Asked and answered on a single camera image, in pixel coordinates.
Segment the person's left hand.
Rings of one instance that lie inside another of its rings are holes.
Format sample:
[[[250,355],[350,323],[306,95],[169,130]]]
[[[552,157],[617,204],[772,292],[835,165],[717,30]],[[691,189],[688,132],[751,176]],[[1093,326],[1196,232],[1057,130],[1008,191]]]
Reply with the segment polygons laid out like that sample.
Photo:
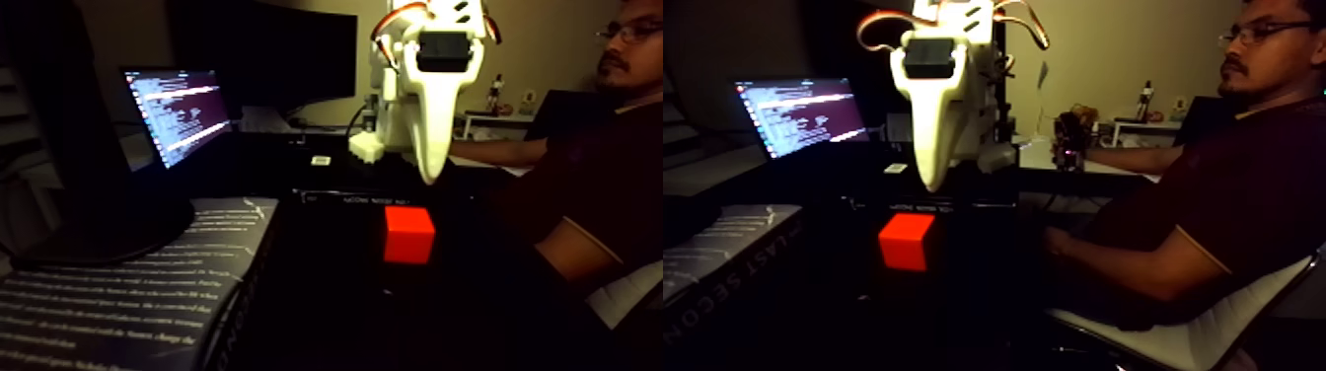
[[[1071,258],[1070,250],[1075,245],[1075,238],[1057,227],[1045,227],[1041,233],[1044,249],[1055,258]]]

